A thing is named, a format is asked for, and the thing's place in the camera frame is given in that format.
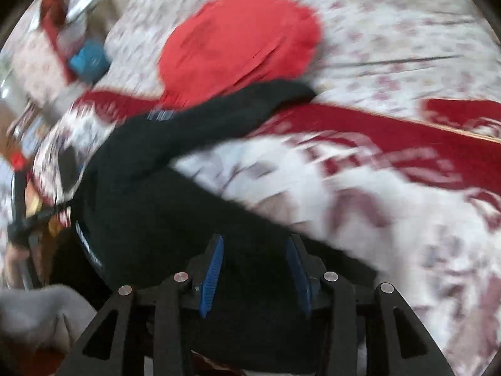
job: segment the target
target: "silver object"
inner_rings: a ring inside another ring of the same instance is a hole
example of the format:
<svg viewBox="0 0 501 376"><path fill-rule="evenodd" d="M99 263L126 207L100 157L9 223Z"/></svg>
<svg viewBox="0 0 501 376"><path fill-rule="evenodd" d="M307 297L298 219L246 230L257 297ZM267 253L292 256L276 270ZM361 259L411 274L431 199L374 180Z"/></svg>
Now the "silver object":
<svg viewBox="0 0 501 376"><path fill-rule="evenodd" d="M123 296L129 295L131 292L132 292L131 286L122 286L118 290L118 293Z"/></svg>
<svg viewBox="0 0 501 376"><path fill-rule="evenodd" d="M383 283L379 287L381 287L381 291L383 293L391 294L395 291L395 287L393 287L390 283Z"/></svg>
<svg viewBox="0 0 501 376"><path fill-rule="evenodd" d="M326 271L324 273L324 278L327 281L337 281L339 276L337 275L337 273L334 273L333 271Z"/></svg>
<svg viewBox="0 0 501 376"><path fill-rule="evenodd" d="M174 281L177 281L178 283L184 283L188 278L188 273L185 273L184 271L174 274Z"/></svg>

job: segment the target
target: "metal pin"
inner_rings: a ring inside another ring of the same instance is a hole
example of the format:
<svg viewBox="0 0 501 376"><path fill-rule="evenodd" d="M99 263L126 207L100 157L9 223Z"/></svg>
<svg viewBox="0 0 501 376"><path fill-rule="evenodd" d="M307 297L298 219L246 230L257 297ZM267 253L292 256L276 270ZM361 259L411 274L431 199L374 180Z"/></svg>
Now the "metal pin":
<svg viewBox="0 0 501 376"><path fill-rule="evenodd" d="M174 281L177 281L178 283L184 283L188 278L188 273L185 273L184 271L174 274Z"/></svg>
<svg viewBox="0 0 501 376"><path fill-rule="evenodd" d="M391 294L395 291L395 287L393 287L390 283L383 283L380 287L383 293Z"/></svg>
<svg viewBox="0 0 501 376"><path fill-rule="evenodd" d="M122 286L118 289L118 293L120 295L129 295L132 292L132 287L131 286Z"/></svg>
<svg viewBox="0 0 501 376"><path fill-rule="evenodd" d="M327 281L337 281L339 276L337 275L337 273L334 273L333 271L326 271L324 273L324 278Z"/></svg>

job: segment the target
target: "black cloth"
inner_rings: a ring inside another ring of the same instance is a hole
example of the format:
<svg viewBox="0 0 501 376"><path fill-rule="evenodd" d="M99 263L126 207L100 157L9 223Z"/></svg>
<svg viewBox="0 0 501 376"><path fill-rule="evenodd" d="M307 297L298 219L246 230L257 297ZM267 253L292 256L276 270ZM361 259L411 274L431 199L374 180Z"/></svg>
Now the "black cloth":
<svg viewBox="0 0 501 376"><path fill-rule="evenodd" d="M96 270L112 289L149 287L186 269L213 233L225 241L214 305L206 320L187 316L191 348L222 363L266 372L316 370L324 322L299 309L285 244L291 230L224 201L169 163L203 146L241 137L284 102L315 96L290 81L255 84L176 114L133 117L91 159L72 204ZM375 272L320 242L307 250L353 283Z"/></svg>

